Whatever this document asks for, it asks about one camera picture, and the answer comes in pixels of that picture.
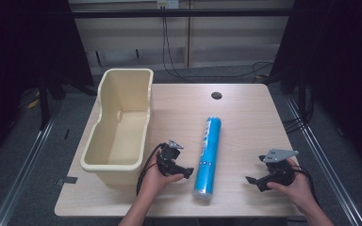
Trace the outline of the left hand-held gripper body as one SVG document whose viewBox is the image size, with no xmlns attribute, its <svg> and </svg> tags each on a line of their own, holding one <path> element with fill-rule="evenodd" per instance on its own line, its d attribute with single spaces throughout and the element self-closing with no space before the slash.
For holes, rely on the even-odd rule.
<svg viewBox="0 0 362 226">
<path fill-rule="evenodd" d="M 170 172 L 170 166 L 177 165 L 175 159 L 179 156 L 180 149 L 183 149 L 183 146 L 170 139 L 168 143 L 162 143 L 160 148 L 161 151 L 156 155 L 160 173 L 165 176 L 177 174 L 177 172 Z"/>
</svg>

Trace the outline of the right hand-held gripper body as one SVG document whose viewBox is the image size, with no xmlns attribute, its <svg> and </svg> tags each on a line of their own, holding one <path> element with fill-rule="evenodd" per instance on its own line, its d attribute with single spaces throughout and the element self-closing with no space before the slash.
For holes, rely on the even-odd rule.
<svg viewBox="0 0 362 226">
<path fill-rule="evenodd" d="M 293 180 L 294 171 L 288 159 L 298 153 L 298 151 L 270 149 L 263 159 L 270 173 L 265 179 L 265 184 L 275 182 L 283 186 L 290 185 Z"/>
</svg>

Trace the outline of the blue cylindrical roll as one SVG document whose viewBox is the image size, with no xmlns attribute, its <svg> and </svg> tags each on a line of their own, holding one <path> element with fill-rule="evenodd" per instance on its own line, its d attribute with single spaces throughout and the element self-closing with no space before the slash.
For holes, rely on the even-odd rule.
<svg viewBox="0 0 362 226">
<path fill-rule="evenodd" d="M 193 196 L 198 200 L 209 202 L 213 196 L 221 130 L 222 121 L 220 118 L 207 118 L 202 151 L 193 189 Z"/>
</svg>

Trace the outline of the cream plastic bin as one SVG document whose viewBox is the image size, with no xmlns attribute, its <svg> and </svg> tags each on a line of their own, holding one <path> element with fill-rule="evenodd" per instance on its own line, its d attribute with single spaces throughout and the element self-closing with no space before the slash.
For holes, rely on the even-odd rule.
<svg viewBox="0 0 362 226">
<path fill-rule="evenodd" d="M 99 115 L 92 126 L 81 168 L 107 185 L 137 182 L 152 118 L 150 69 L 110 69 L 97 91 Z"/>
</svg>

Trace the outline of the person's left hand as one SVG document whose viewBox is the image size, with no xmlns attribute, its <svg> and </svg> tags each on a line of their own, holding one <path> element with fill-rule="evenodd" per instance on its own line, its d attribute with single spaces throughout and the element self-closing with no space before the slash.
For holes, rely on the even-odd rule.
<svg viewBox="0 0 362 226">
<path fill-rule="evenodd" d="M 163 175 L 157 166 L 156 156 L 154 155 L 148 164 L 144 178 L 140 186 L 139 195 L 142 197 L 156 197 L 167 185 L 180 181 L 184 178 L 183 174 L 170 176 Z"/>
</svg>

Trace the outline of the person's right hand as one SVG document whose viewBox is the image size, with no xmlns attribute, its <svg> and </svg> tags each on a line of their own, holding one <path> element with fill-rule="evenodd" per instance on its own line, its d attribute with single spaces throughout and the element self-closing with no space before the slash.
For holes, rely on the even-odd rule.
<svg viewBox="0 0 362 226">
<path fill-rule="evenodd" d="M 301 212 L 311 209 L 317 204 L 308 179 L 301 173 L 294 174 L 294 180 L 289 186 L 283 186 L 276 182 L 268 182 L 267 186 L 288 196 Z"/>
</svg>

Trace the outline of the grey tape strip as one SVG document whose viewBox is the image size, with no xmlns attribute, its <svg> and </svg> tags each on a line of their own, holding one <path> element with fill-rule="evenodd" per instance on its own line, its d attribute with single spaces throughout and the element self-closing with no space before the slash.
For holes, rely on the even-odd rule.
<svg viewBox="0 0 362 226">
<path fill-rule="evenodd" d="M 63 186 L 64 184 L 75 184 L 76 182 L 77 182 L 77 177 L 66 176 L 58 178 L 56 184 L 58 186 Z"/>
</svg>

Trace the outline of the black curtain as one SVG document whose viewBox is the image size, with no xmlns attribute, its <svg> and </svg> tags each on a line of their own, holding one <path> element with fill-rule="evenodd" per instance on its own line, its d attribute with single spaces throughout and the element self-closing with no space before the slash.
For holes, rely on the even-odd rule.
<svg viewBox="0 0 362 226">
<path fill-rule="evenodd" d="M 0 145 L 43 73 L 56 100 L 65 85 L 96 93 L 69 0 L 0 0 Z"/>
<path fill-rule="evenodd" d="M 294 0 L 271 78 L 286 93 L 300 78 L 362 157 L 362 0 Z"/>
</svg>

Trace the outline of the black stand leg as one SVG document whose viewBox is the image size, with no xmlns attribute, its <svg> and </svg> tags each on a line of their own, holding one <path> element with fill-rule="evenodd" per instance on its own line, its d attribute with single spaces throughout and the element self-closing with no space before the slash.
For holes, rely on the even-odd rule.
<svg viewBox="0 0 362 226">
<path fill-rule="evenodd" d="M 39 93 L 40 93 L 39 100 L 41 104 L 41 130 L 43 130 L 50 120 L 47 78 L 44 73 L 41 75 L 40 78 Z"/>
</svg>

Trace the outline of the metal floor rail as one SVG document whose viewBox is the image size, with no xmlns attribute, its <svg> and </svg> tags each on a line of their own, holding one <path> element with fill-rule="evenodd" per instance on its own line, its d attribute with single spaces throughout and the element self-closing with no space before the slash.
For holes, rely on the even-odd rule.
<svg viewBox="0 0 362 226">
<path fill-rule="evenodd" d="M 12 213 L 25 189 L 25 185 L 30 177 L 30 174 L 36 164 L 42 148 L 48 139 L 56 117 L 61 109 L 62 100 L 54 101 L 53 113 L 48 117 L 48 121 L 39 131 L 29 153 L 17 174 L 13 184 L 11 185 L 7 195 L 0 205 L 0 226 L 7 226 L 12 216 Z"/>
<path fill-rule="evenodd" d="M 288 97 L 287 103 L 294 120 L 298 122 L 300 130 L 302 131 L 302 134 L 304 135 L 310 150 L 319 163 L 322 172 L 324 173 L 330 187 L 336 195 L 336 198 L 351 226 L 362 226 L 362 216 L 357 208 L 357 205 L 337 176 L 337 173 L 332 167 L 331 162 L 327 158 L 312 129 L 308 123 L 304 122 L 299 116 L 299 107 L 296 104 L 296 101 L 293 98 Z"/>
</svg>

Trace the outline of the black horizontal frame bar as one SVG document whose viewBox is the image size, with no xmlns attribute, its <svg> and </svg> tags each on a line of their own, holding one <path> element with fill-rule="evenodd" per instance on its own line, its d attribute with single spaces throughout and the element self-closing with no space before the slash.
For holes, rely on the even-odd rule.
<svg viewBox="0 0 362 226">
<path fill-rule="evenodd" d="M 291 9 L 131 9 L 131 10 L 74 10 L 75 18 L 154 18 L 154 17 L 240 17 L 289 16 Z"/>
</svg>

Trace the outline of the white wall socket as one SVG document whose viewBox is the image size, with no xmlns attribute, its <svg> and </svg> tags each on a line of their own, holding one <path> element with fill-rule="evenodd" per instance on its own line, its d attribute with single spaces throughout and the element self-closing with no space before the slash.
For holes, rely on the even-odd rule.
<svg viewBox="0 0 362 226">
<path fill-rule="evenodd" d="M 158 9 L 179 9 L 179 0 L 156 0 Z"/>
</svg>

